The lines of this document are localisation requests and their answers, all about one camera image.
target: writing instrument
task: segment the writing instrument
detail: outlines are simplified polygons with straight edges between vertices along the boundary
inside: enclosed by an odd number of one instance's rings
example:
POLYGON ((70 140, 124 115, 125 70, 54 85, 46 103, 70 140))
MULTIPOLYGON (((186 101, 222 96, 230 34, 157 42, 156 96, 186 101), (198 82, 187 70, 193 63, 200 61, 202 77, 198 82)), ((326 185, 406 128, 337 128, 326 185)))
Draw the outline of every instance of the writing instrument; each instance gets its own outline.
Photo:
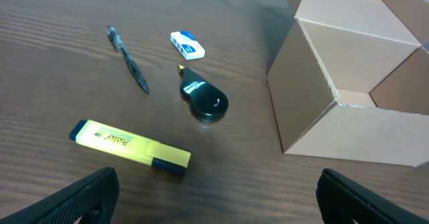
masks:
POLYGON ((116 52, 120 51, 122 53, 122 56, 127 63, 128 69, 131 75, 133 75, 135 81, 137 82, 137 85, 139 85, 143 92, 149 94, 149 87, 147 87, 146 80, 143 77, 143 74, 141 73, 139 67, 129 54, 128 49, 125 47, 125 44, 119 37, 119 34, 116 32, 114 27, 110 25, 108 25, 107 27, 109 29, 109 31, 107 32, 107 37, 112 43, 113 47, 115 47, 116 52))
POLYGON ((80 120, 69 135, 76 143, 185 175, 190 152, 93 120, 80 120))

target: eraser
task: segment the eraser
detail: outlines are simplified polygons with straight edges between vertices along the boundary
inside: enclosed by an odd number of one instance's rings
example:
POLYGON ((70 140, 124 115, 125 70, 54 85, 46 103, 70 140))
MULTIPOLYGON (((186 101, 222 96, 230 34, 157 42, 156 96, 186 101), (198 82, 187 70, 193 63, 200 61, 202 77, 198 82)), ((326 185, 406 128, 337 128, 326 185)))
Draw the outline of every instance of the eraser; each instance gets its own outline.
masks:
POLYGON ((173 32, 170 40, 186 60, 202 58, 206 53, 200 43, 189 32, 173 32))

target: pen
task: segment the pen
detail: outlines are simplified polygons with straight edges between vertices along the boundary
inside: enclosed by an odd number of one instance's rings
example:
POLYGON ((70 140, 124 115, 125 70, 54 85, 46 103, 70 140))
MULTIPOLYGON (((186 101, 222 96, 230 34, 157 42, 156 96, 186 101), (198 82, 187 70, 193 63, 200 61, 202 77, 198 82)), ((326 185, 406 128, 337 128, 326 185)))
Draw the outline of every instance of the pen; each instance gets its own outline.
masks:
POLYGON ((123 58, 125 59, 128 69, 130 73, 133 75, 135 81, 137 82, 137 85, 145 92, 146 94, 149 94, 149 88, 147 87, 147 83, 145 78, 143 77, 143 74, 141 73, 139 67, 135 63, 135 61, 132 59, 131 55, 128 52, 128 49, 125 47, 125 44, 122 43, 121 38, 119 37, 119 34, 116 32, 115 28, 108 25, 107 26, 109 31, 107 32, 107 37, 112 43, 113 47, 115 47, 116 52, 121 51, 123 58))

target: highlighter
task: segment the highlighter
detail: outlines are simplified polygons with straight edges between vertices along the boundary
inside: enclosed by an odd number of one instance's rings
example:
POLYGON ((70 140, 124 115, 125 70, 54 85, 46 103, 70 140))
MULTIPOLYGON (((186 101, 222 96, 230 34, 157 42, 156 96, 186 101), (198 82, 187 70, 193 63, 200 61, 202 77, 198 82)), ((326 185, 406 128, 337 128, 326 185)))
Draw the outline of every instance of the highlighter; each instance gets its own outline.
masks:
POLYGON ((93 120, 80 120, 69 137, 82 146, 161 168, 179 176, 185 175, 191 155, 190 152, 93 120))

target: box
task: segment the box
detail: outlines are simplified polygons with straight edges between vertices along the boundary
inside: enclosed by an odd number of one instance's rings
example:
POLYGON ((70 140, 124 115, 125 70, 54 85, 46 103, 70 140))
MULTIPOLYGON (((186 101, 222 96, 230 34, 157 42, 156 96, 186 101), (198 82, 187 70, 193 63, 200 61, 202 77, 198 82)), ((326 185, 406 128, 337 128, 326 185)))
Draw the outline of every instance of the box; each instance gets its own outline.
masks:
POLYGON ((419 88, 415 95, 429 106, 429 84, 420 85, 429 82, 423 73, 429 58, 422 53, 427 1, 288 1, 295 22, 267 75, 285 153, 427 162, 429 116, 413 103, 414 95, 401 95, 419 88), (420 80, 409 81, 411 68, 420 80), (395 91, 398 85, 406 87, 395 91), (415 111, 377 107, 398 99, 415 111))

